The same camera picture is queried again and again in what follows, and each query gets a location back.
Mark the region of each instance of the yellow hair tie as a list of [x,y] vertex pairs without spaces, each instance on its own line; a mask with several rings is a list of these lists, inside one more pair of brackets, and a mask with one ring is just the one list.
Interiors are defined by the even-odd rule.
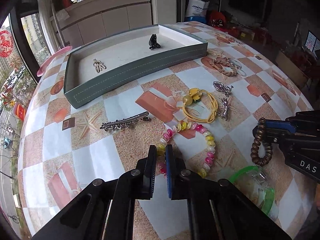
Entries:
[[[194,117],[192,115],[190,115],[187,111],[186,111],[186,106],[190,106],[193,102],[198,102],[200,101],[200,97],[202,96],[202,92],[206,93],[209,98],[210,98],[210,103],[211,103],[211,114],[209,115],[209,117],[207,119],[200,119],[197,117]],[[182,110],[183,113],[192,121],[194,122],[207,122],[207,123],[212,123],[214,121],[215,116],[217,115],[217,111],[218,111],[218,102],[215,99],[215,97],[209,93],[206,90],[199,90],[198,88],[192,88],[189,91],[189,95],[186,95],[183,97],[182,99],[183,101],[183,106],[182,106]]]

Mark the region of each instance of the pink plate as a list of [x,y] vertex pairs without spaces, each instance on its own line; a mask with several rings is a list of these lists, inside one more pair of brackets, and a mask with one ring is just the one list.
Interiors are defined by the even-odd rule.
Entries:
[[57,57],[57,56],[61,56],[63,53],[72,50],[72,46],[66,46],[63,49],[58,50],[56,53],[54,53],[51,57],[49,57],[39,68],[39,70],[37,71],[37,76],[41,77],[45,70],[47,69],[47,67],[49,66],[49,64],[51,63],[51,61]]

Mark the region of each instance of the earring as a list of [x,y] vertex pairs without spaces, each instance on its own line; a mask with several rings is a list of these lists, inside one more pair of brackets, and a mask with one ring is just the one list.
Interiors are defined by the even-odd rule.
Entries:
[[107,69],[107,67],[103,65],[100,60],[96,60],[96,59],[93,60],[93,66],[96,68],[97,73],[102,71],[102,69]]

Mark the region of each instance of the shallow tray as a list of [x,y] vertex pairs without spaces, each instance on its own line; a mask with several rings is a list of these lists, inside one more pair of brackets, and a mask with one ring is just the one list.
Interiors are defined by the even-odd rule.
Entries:
[[[149,49],[149,39],[157,34],[159,49]],[[208,43],[180,30],[152,25],[103,38],[70,53],[64,94],[74,108],[158,70],[204,57]],[[93,60],[106,70],[97,73]]]

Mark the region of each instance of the checkered tablecloth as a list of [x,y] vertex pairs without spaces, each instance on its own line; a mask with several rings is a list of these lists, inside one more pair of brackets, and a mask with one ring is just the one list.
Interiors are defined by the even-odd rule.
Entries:
[[[252,129],[260,117],[284,120],[297,111],[311,110],[310,103],[272,62],[241,41],[197,22],[171,25],[208,41],[207,57],[181,63],[139,78],[74,109],[63,95],[62,85],[68,55],[56,58],[42,76],[27,111],[22,130],[18,180],[24,215],[35,234],[61,208],[95,178],[117,179],[147,156],[166,128],[177,124],[181,100],[189,89],[223,97],[212,83],[233,86],[229,119],[216,118],[205,124],[216,141],[215,165],[208,179],[227,178],[252,165]],[[229,57],[242,63],[242,76],[227,77],[209,63]],[[150,110],[151,122],[134,129],[105,132],[102,122],[128,118],[162,100],[160,111]],[[208,116],[205,98],[191,111]],[[62,130],[62,121],[75,118],[75,127]],[[181,152],[188,168],[202,165],[206,143],[199,133],[175,135],[175,151]],[[294,237],[313,203],[315,183],[284,164],[277,147],[264,167],[273,182],[279,216],[276,223]],[[166,179],[157,171],[154,197],[137,201],[134,239],[190,239],[186,201],[170,201]]]

